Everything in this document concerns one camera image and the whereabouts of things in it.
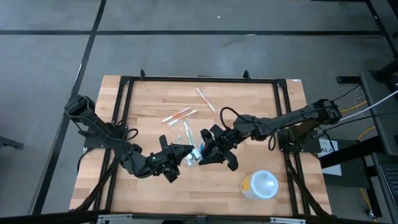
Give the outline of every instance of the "white container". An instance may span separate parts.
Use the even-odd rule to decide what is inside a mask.
[[[250,200],[269,199],[278,192],[278,180],[270,172],[259,170],[242,180],[241,191]]]

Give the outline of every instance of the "gray floor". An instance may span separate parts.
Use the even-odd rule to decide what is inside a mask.
[[[397,21],[388,5],[374,4],[387,29],[395,31]],[[100,0],[39,4],[2,0],[0,29],[90,30],[99,5]],[[115,0],[107,2],[99,29],[377,30],[377,26],[360,2]],[[23,151],[0,151],[1,217],[29,212],[87,40],[88,36],[0,35],[0,135],[25,142]],[[336,76],[357,75],[392,59],[386,42],[375,38],[97,36],[80,93],[95,99],[103,75],[138,75],[141,68],[147,75],[193,77],[241,77],[247,69],[252,77],[302,79],[307,101],[313,102],[353,87],[338,85]],[[339,105],[353,106],[353,95]],[[355,139],[372,125],[364,120],[330,134]],[[82,145],[83,138],[70,125],[45,213],[68,210]],[[328,186],[328,194],[335,215],[371,220],[363,212],[366,204],[358,189]],[[384,217],[379,221],[391,222],[383,201],[381,207]]]

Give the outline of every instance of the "wooden table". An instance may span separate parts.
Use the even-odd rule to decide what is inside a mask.
[[[114,75],[103,78],[96,102],[96,113],[105,122],[111,121],[119,80],[120,76]],[[287,80],[287,84],[292,110],[304,107],[307,103],[301,81]],[[143,155],[148,156],[150,152],[160,151],[159,136],[162,134],[166,135],[169,143],[177,142],[179,134],[182,136],[181,144],[188,143],[183,125],[178,124],[169,129],[167,124],[161,124],[164,118],[188,106],[198,110],[197,114],[188,119],[196,142],[200,142],[201,129],[210,129],[215,123],[221,126],[219,116],[211,112],[195,88],[200,88],[218,111],[224,106],[230,106],[240,114],[270,118],[277,116],[271,84],[136,81],[127,125],[139,130],[138,136],[131,142],[143,148]],[[122,113],[123,106],[120,108],[119,116]],[[224,118],[227,125],[232,125],[236,116],[225,111]],[[275,151],[271,152],[267,148],[267,141],[256,142],[248,139],[233,150],[239,162],[237,171],[231,172],[225,163],[194,167],[182,164],[181,175],[172,184],[163,176],[137,179],[120,167],[111,211],[292,216],[283,154],[278,148],[277,145]],[[97,183],[103,155],[104,149],[95,149],[81,161],[70,208],[79,206]],[[301,159],[309,191],[322,208],[331,213],[318,159],[311,154],[301,154]],[[277,177],[279,191],[273,199],[247,200],[242,196],[239,188],[242,179],[257,170],[268,170]],[[104,208],[108,186],[104,189],[100,208]],[[295,192],[298,209],[303,213],[297,186]]]

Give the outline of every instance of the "desk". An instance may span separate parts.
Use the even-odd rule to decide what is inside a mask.
[[[103,78],[96,113],[105,122],[111,121],[120,78],[113,75]],[[292,110],[305,106],[307,103],[301,81],[287,80],[287,85]],[[178,134],[181,134],[181,144],[187,143],[182,125],[169,129],[166,124],[160,123],[162,119],[187,106],[198,110],[197,114],[188,119],[196,142],[199,142],[201,129],[209,129],[215,123],[221,126],[218,115],[211,112],[195,88],[203,90],[216,110],[230,106],[241,114],[270,118],[277,116],[271,84],[135,81],[127,125],[139,130],[132,142],[143,148],[143,155],[160,151],[159,136],[162,134],[166,135],[169,143],[176,142]],[[236,117],[226,112],[224,118],[227,125],[232,125]],[[137,179],[120,168],[111,212],[291,217],[284,159],[278,148],[271,152],[267,149],[267,141],[248,139],[233,151],[239,162],[237,171],[231,172],[226,164],[195,167],[182,164],[181,174],[172,184],[162,176]],[[82,159],[70,208],[79,206],[97,183],[103,156],[103,149],[95,149]],[[331,213],[318,159],[311,154],[302,154],[301,159],[309,191],[322,208]],[[279,192],[270,200],[247,200],[240,193],[240,183],[246,175],[260,169],[269,170],[277,177]],[[104,208],[107,188],[106,185],[99,208]],[[300,191],[296,188],[295,192],[298,209],[303,213]]]
[[[369,105],[383,99],[391,94],[391,91],[384,83],[377,82],[373,79],[369,72],[360,74],[363,90],[368,100]],[[398,111],[398,101],[392,97],[371,109],[372,114],[391,113]],[[380,186],[390,211],[391,220],[393,223],[398,223],[398,208],[394,205],[394,201],[389,192],[386,181],[381,172],[380,165],[397,163],[398,162],[398,145],[394,140],[394,136],[398,135],[396,124],[398,123],[398,116],[396,114],[380,116],[373,118],[379,133],[382,145],[387,154],[373,153],[371,154],[376,174],[380,181]]]

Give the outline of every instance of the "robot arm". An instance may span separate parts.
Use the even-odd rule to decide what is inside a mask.
[[[126,141],[126,133],[117,126],[105,123],[95,114],[95,104],[87,96],[78,96],[66,105],[65,114],[74,123],[83,123],[88,126],[107,146],[113,149],[115,160],[129,174],[138,178],[163,174],[170,183],[173,182],[180,174],[178,166],[181,161],[193,149],[193,146],[189,145],[168,145],[166,137],[162,135],[159,138],[162,150],[145,157],[141,154],[140,146]]]
[[[275,138],[275,133],[281,130],[290,144],[298,145],[305,142],[307,134],[319,125],[335,124],[340,118],[341,114],[337,106],[330,100],[318,100],[302,109],[276,118],[238,115],[233,124],[233,129],[226,127],[226,130],[222,130],[215,124],[210,130],[201,130],[205,147],[202,150],[203,159],[199,162],[199,165],[227,161],[228,167],[234,171],[238,168],[238,161],[230,150],[236,149],[238,144],[248,137],[252,140],[263,141],[269,136]]]

